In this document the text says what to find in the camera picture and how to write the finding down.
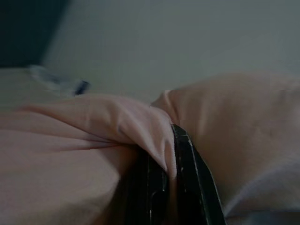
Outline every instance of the pink fabric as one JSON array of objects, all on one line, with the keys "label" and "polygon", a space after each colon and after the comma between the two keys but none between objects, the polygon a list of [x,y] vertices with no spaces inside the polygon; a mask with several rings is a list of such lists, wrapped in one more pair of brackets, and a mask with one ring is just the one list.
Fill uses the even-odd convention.
[{"label": "pink fabric", "polygon": [[[214,176],[228,222],[274,224],[269,214],[248,215],[300,211],[299,79],[220,75],[166,91],[153,105],[190,134]],[[284,224],[285,214],[279,216]],[[300,214],[292,217],[300,223]]]},{"label": "pink fabric", "polygon": [[106,224],[134,144],[174,183],[172,123],[210,167],[229,224],[299,224],[278,213],[300,209],[299,115],[299,79],[240,74],[166,91],[153,106],[86,95],[2,115],[0,224]]},{"label": "pink fabric", "polygon": [[173,180],[173,142],[165,112],[124,97],[85,95],[3,115],[0,224],[91,224],[135,159],[133,144]]}]

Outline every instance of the gray wall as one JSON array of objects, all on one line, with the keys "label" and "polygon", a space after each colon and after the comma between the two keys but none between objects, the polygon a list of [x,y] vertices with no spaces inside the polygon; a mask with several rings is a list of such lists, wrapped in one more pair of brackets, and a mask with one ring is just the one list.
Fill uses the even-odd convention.
[{"label": "gray wall", "polygon": [[300,72],[297,0],[74,0],[44,65],[154,100],[220,72]]}]

